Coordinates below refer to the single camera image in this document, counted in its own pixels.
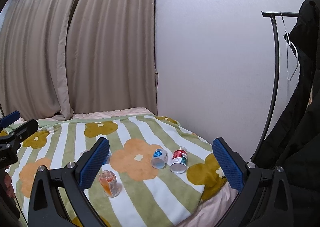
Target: human hand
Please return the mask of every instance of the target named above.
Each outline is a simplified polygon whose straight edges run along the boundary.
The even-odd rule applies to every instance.
[[[9,196],[10,198],[15,198],[16,195],[14,194],[14,190],[13,190],[13,186],[12,186],[12,179],[7,172],[5,173],[5,176],[4,176],[4,184],[8,188],[6,191],[7,196]]]

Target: cable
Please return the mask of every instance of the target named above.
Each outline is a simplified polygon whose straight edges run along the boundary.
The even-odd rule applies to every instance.
[[[299,63],[299,60],[298,60],[298,51],[297,51],[297,49],[296,49],[296,46],[290,41],[290,38],[289,38],[289,34],[287,33],[287,29],[286,29],[286,27],[285,27],[285,23],[284,23],[284,19],[283,19],[283,16],[282,16],[282,12],[280,12],[281,13],[281,18],[282,18],[282,22],[283,22],[283,26],[284,26],[284,31],[285,31],[285,41],[286,41],[286,45],[287,45],[287,74],[288,74],[288,76],[287,76],[287,79],[289,80],[289,81],[291,81],[291,79],[292,79],[292,77],[293,77],[293,75],[295,74],[295,72],[296,72],[296,70],[297,70],[297,68],[298,68],[298,63]],[[293,73],[292,73],[292,75],[290,76],[290,74],[289,74],[289,56],[288,56],[288,45],[292,48],[294,48],[294,50],[295,50],[295,54],[296,54],[296,60],[297,60],[297,62],[296,62],[296,67],[295,67],[295,69],[294,69],[294,71],[293,71]]]
[[[24,220],[26,221],[26,224],[27,224],[27,226],[28,226],[27,219],[24,217],[24,214],[23,214],[23,212],[22,212],[22,210],[21,210],[21,207],[20,207],[20,204],[19,204],[19,202],[18,202],[17,197],[16,197],[16,201],[17,201],[17,204],[18,204],[19,210],[20,210],[20,212],[21,212],[21,214],[22,214],[22,216],[23,216],[23,218],[24,218]]]

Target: green striped blanket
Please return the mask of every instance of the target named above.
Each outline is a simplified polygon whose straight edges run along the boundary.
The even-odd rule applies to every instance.
[[[5,129],[9,132],[18,125]],[[77,161],[99,137],[106,137],[112,153],[102,170],[113,171],[121,186],[120,194],[109,198],[98,178],[85,190],[87,198],[112,227],[166,227],[177,225],[197,208],[201,198],[212,197],[226,182],[212,146],[190,131],[154,115],[107,119],[72,119],[65,122],[39,121],[39,130],[23,142],[19,161],[7,170],[24,215],[28,216],[30,192],[36,169],[64,167]],[[153,151],[161,146],[168,152],[168,165],[154,169]],[[170,171],[170,157],[180,146],[188,151],[188,170]],[[60,193],[72,222],[81,226],[64,189]]]

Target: red label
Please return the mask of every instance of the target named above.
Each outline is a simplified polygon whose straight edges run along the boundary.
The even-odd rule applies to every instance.
[[[173,153],[172,159],[174,159],[174,158],[182,158],[182,153],[187,154],[187,152],[185,152],[184,150],[176,150]]]

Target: black cable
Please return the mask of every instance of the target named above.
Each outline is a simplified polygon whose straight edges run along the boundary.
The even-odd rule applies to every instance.
[[[276,97],[277,97],[277,91],[278,91],[278,83],[279,83],[279,63],[280,63],[280,54],[279,54],[279,38],[278,38],[278,30],[277,30],[277,22],[276,18],[274,15],[270,15],[271,18],[271,23],[272,23],[272,28],[273,28],[273,37],[275,39],[275,54],[276,54],[276,65],[275,65],[275,80],[273,82],[273,91],[272,91],[272,98],[271,98],[271,103],[270,103],[270,108],[269,108],[269,113],[267,117],[266,124],[264,125],[264,129],[259,141],[259,144],[256,148],[256,151],[254,152],[251,162],[255,162],[257,154],[259,153],[262,143],[267,135],[267,131],[271,122],[273,110],[275,108],[276,104]]]
[[[18,204],[19,210],[20,210],[20,212],[21,212],[21,214],[22,214],[22,216],[23,216],[23,218],[24,218],[24,220],[26,221],[26,224],[27,224],[27,226],[28,226],[27,219],[24,217],[24,214],[23,214],[23,212],[22,212],[22,210],[21,210],[21,207],[20,207],[20,204],[19,204],[19,202],[18,202],[17,197],[16,197],[16,201],[17,201],[17,204]]]

